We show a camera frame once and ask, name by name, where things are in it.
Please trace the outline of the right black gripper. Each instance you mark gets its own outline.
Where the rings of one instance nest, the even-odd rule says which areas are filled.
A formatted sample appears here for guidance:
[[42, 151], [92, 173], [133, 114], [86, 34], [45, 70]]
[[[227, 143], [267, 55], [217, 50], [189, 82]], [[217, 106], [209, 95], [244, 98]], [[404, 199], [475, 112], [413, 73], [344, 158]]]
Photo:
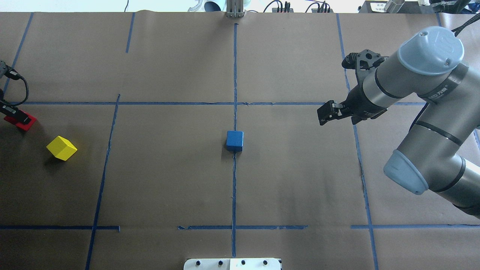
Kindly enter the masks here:
[[329, 100], [317, 109], [319, 124], [325, 125], [332, 120], [341, 120], [351, 117], [353, 125], [367, 119], [376, 119], [388, 109], [377, 106], [367, 97], [360, 85], [357, 85], [349, 92], [343, 104]]

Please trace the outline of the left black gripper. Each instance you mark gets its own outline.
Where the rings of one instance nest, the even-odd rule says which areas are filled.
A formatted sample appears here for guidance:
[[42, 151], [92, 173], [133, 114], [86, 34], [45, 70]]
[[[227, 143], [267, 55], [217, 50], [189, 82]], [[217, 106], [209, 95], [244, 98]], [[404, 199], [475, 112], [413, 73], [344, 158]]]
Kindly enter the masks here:
[[29, 125], [32, 123], [31, 115], [18, 111], [15, 113], [15, 106], [8, 103], [7, 101], [0, 100], [0, 112], [10, 118], [10, 123], [13, 125]]

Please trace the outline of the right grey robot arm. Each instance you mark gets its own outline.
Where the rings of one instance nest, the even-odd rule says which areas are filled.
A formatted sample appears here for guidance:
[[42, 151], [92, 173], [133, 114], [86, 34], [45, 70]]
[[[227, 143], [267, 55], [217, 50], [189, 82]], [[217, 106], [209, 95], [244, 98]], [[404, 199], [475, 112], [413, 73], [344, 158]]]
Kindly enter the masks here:
[[342, 67], [355, 70], [357, 85], [343, 102], [330, 100], [317, 115], [320, 125], [348, 117], [356, 125], [416, 94], [425, 106], [384, 174], [415, 195], [430, 190], [478, 218], [479, 166], [457, 152], [479, 128], [480, 76], [463, 58], [463, 43], [442, 26], [420, 30], [389, 57], [368, 49], [350, 53]]

